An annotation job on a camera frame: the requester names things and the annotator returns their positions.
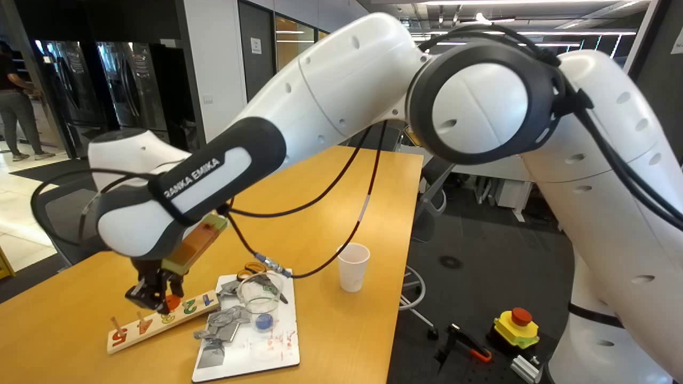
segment ceiling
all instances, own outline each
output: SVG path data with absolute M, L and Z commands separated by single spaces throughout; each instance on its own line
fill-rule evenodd
M 506 5 L 427 5 L 406 0 L 358 0 L 369 12 L 386 12 L 410 25 L 411 32 L 451 29 L 458 12 L 458 23 L 474 19 L 478 12 L 486 18 L 515 18 L 505 23 L 517 30 L 586 29 L 599 27 L 637 12 L 649 1 L 582 1 Z

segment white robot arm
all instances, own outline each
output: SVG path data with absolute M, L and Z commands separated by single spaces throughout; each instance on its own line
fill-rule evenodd
M 406 120 L 429 151 L 455 163 L 522 154 L 585 261 L 589 272 L 583 275 L 599 283 L 596 293 L 575 284 L 572 304 L 579 310 L 570 315 L 550 363 L 557 383 L 663 383 L 670 379 L 666 372 L 681 381 L 683 236 L 634 199 L 585 122 L 570 114 L 557 124 L 553 114 L 571 112 L 571 103 L 558 105 L 555 95 L 568 85 L 567 93 L 581 90 L 572 100 L 592 103 L 589 116 L 600 135 L 679 211 L 683 176 L 652 110 L 616 64 L 594 51 L 559 58 L 558 71 L 516 44 L 498 42 L 430 56 L 396 19 L 371 14 L 289 63 L 223 133 L 191 156 L 150 133 L 109 133 L 93 141 L 92 167 L 163 173 L 103 193 L 98 233 L 133 260 L 159 260 L 204 215 L 261 178 L 372 123 Z M 143 160 L 122 166 L 129 159 Z M 100 189 L 114 180 L 94 178 Z M 617 344 L 609 338 L 633 343 L 619 330 L 618 336 L 604 335 L 612 329 L 601 327 L 623 329 L 601 322 L 600 315 L 612 322 L 618 317 L 656 363 L 639 349 L 628 356 L 620 355 L 624 349 L 605 349 L 603 342 Z M 576 364 L 594 369 L 583 369 L 585 377 L 577 380 Z M 602 370 L 621 373 L 605 376 Z

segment sneaker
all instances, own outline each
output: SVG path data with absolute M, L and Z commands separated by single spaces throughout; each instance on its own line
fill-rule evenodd
M 34 158 L 35 160 L 42 160 L 42 159 L 47 159 L 47 158 L 50 158 L 50 157 L 53 157 L 53 156 L 55 156 L 55 154 L 45 152 L 45 153 L 37 154 L 37 155 L 35 155 L 33 158 Z
M 12 161 L 22 161 L 24 159 L 28 159 L 30 156 L 24 153 L 20 154 L 13 154 L 12 155 Z

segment yellow table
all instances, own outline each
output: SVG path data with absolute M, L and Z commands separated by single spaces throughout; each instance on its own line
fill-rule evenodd
M 317 196 L 352 148 L 334 147 L 236 197 L 235 207 L 277 212 Z M 349 235 L 363 206 L 374 151 L 360 151 L 339 184 L 316 205 L 277 219 L 235 216 L 250 245 L 295 273 L 329 258 Z M 370 204 L 354 238 L 371 252 L 363 289 L 339 287 L 337 263 L 294 282 L 301 364 L 230 383 L 385 383 L 408 254 L 422 157 L 383 152 Z M 188 296 L 216 286 L 220 275 L 253 261 L 226 229 L 185 277 Z M 3 383 L 190 383 L 199 349 L 192 332 L 206 316 L 113 355 L 110 317 L 136 319 L 124 293 L 135 282 L 130 261 L 99 253 L 0 305 Z

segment white tray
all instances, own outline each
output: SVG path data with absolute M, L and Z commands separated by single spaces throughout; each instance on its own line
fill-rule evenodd
M 235 276 L 220 276 L 216 285 L 216 292 L 221 290 L 221 284 L 235 280 Z M 251 324 L 242 324 L 232 343 L 223 343 L 225 359 L 222 366 L 197 369 L 199 357 L 207 344 L 207 341 L 202 340 L 197 361 L 195 361 L 195 370 L 192 373 L 192 382 L 198 383 L 252 372 L 297 366 L 299 364 L 299 350 L 294 305 L 294 280 L 285 279 L 282 293 L 289 303 L 280 302 L 275 328 L 268 333 L 260 333 Z M 224 310 L 239 303 L 237 296 L 221 299 L 221 309 Z

